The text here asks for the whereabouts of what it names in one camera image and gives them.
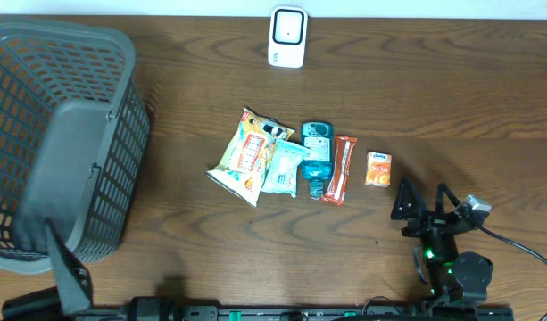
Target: mouthwash bottle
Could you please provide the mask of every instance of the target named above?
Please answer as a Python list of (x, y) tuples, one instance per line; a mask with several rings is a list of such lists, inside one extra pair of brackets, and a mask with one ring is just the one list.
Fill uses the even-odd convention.
[(305, 157), (301, 172), (309, 181), (309, 194), (314, 200), (320, 199), (325, 189), (325, 181), (331, 178), (333, 164), (333, 126), (324, 122), (308, 122), (303, 124), (301, 137), (303, 146), (310, 149)]

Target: small orange carton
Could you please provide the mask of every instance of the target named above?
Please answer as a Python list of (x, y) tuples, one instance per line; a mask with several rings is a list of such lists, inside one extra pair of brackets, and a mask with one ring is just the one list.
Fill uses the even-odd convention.
[(366, 180), (364, 185), (388, 187), (392, 155), (381, 152), (369, 152), (367, 155)]

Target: tabletop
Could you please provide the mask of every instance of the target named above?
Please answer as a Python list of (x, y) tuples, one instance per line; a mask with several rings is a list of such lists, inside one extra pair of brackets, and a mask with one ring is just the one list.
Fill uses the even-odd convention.
[[(429, 294), (417, 239), (391, 221), (402, 176), (431, 204), (445, 182), (493, 205), (485, 226), (547, 256), (547, 21), (314, 19), (299, 70), (267, 63), (269, 19), (54, 17), (120, 29), (152, 136), (120, 248), (88, 264), (95, 302), (133, 296), (228, 305), (361, 305)], [(243, 107), (295, 128), (358, 138), (343, 207), (262, 193), (257, 208), (212, 182)], [(392, 184), (365, 186), (368, 151)], [(456, 237), (494, 265), (487, 303), (517, 320), (547, 310), (547, 267), (479, 231)], [(54, 285), (0, 271), (1, 305)]]

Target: white device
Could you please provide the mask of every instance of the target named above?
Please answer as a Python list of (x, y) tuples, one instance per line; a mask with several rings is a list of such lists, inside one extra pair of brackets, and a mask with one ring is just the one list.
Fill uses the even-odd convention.
[(271, 66), (300, 68), (305, 59), (307, 12), (280, 6), (271, 14), (268, 60)]

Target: gray laundry basket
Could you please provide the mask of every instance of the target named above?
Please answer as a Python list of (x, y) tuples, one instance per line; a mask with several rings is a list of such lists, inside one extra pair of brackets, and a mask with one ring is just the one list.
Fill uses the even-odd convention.
[(0, 268), (50, 268), (50, 218), (83, 261), (112, 253), (150, 125), (114, 29), (0, 21)]

